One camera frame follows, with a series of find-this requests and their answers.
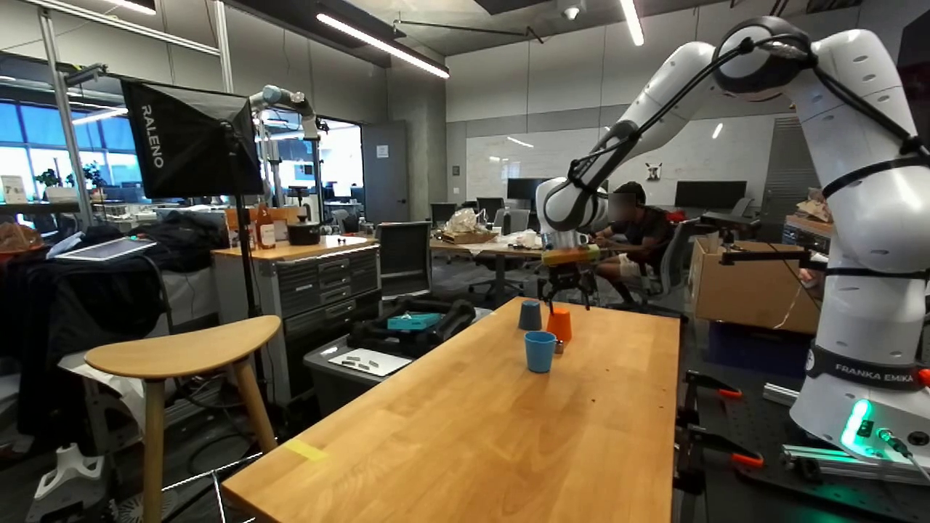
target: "blue cup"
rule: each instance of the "blue cup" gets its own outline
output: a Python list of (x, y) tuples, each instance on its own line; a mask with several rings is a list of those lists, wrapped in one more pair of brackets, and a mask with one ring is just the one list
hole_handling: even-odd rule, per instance
[(520, 304), (520, 331), (542, 331), (545, 328), (545, 307), (536, 299)]
[(526, 331), (526, 370), (549, 374), (558, 338), (553, 331)]

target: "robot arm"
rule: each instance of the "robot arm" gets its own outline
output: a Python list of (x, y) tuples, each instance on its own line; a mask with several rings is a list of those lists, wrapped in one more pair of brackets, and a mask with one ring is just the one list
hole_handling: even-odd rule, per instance
[(568, 177), (537, 185), (536, 210), (545, 239), (609, 227), (610, 197), (598, 185), (620, 162), (678, 136), (713, 91), (710, 76), (731, 92), (766, 98), (774, 91), (779, 92), (808, 65), (811, 56), (805, 49), (789, 46), (805, 40), (793, 27), (776, 18), (744, 27), (750, 31), (732, 31), (718, 49), (700, 40), (678, 46), (596, 149), (572, 159)]
[(671, 52), (594, 150), (572, 159), (568, 177), (553, 177), (537, 185), (536, 210), (548, 242), (558, 230), (591, 233), (609, 227), (610, 195), (601, 191), (601, 182), (620, 162), (665, 146), (691, 120), (710, 92), (707, 73), (713, 52), (716, 49), (700, 40), (683, 43)]
[(872, 31), (808, 40), (779, 18), (760, 18), (718, 49), (680, 46), (568, 177), (537, 185), (545, 236), (604, 227), (610, 203), (598, 185), (683, 127), (710, 91), (707, 76), (739, 98), (792, 98), (834, 216), (821, 325), (792, 419), (854, 457), (930, 467), (930, 370), (915, 357), (928, 313), (930, 155)]

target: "computer monitor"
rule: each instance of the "computer monitor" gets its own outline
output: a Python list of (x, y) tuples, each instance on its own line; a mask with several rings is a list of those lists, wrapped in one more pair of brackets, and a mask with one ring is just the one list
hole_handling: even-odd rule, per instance
[(747, 179), (680, 179), (675, 206), (728, 211), (747, 195)]
[(504, 197), (473, 197), (476, 210), (485, 211), (489, 220), (504, 210)]
[(548, 177), (510, 177), (505, 179), (505, 197), (510, 200), (536, 200), (536, 188), (545, 182)]
[(433, 227), (450, 220), (456, 216), (460, 203), (447, 203), (447, 200), (433, 200), (430, 203), (430, 220)]

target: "green light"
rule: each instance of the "green light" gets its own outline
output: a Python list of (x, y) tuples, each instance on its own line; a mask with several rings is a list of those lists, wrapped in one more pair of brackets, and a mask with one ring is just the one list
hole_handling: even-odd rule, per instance
[(857, 444), (854, 435), (860, 425), (872, 416), (872, 402), (854, 402), (853, 416), (845, 419), (843, 426), (843, 447), (857, 450), (857, 453), (872, 453), (872, 444)]

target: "ceiling light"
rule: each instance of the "ceiling light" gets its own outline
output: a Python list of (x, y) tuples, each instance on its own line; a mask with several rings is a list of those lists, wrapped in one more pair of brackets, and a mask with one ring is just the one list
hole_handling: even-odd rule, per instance
[(638, 15), (638, 4), (633, 0), (620, 0), (622, 18), (628, 21), (628, 31), (633, 46), (643, 46), (643, 27), (639, 27), (639, 15)]
[(401, 62), (408, 62), (408, 65), (412, 65), (412, 66), (421, 66), (424, 73), (433, 73), (433, 76), (440, 76), (440, 78), (447, 78), (447, 69), (446, 69), (446, 66), (436, 66), (436, 65), (430, 65), (430, 62), (424, 62), (424, 57), (417, 57), (417, 56), (404, 52), (401, 46), (392, 46), (392, 43), (386, 43), (386, 40), (379, 40), (379, 37), (373, 37), (369, 31), (360, 31), (360, 28), (354, 28), (354, 27), (350, 27), (350, 23), (327, 15), (327, 12), (321, 12), (317, 21), (327, 23), (327, 27), (331, 27), (331, 28), (338, 28), (338, 31), (353, 34), (354, 40), (364, 40), (364, 43), (369, 43), (369, 46), (376, 46), (376, 49), (383, 49), (386, 56), (395, 56), (395, 57), (401, 57)]
[(90, 126), (90, 121), (101, 121), (101, 120), (117, 120), (123, 114), (128, 114), (128, 108), (109, 108), (109, 110), (87, 114), (83, 120), (72, 120), (72, 126), (78, 127), (78, 126)]
[(112, 0), (112, 4), (149, 18), (158, 15), (154, 0)]
[(584, 12), (584, 0), (558, 0), (564, 21), (577, 21)]
[(164, 40), (164, 43), (173, 43), (173, 46), (184, 46), (184, 49), (192, 49), (192, 52), (222, 56), (222, 49), (206, 46), (202, 40), (190, 40), (190, 37), (181, 37), (181, 34), (173, 34), (173, 31), (160, 31), (160, 28), (151, 28), (151, 27), (144, 27), (144, 23), (119, 21), (115, 15), (90, 12), (90, 9), (83, 9), (83, 7), (72, 7), (72, 4), (61, 4), (61, 0), (30, 0), (30, 4), (40, 7), (40, 9), (72, 15), (72, 18), (85, 18), (85, 21), (101, 23), (101, 27), (115, 27), (115, 28), (123, 28), (123, 31), (135, 31), (135, 34), (144, 34), (144, 37), (151, 37), (151, 40)]

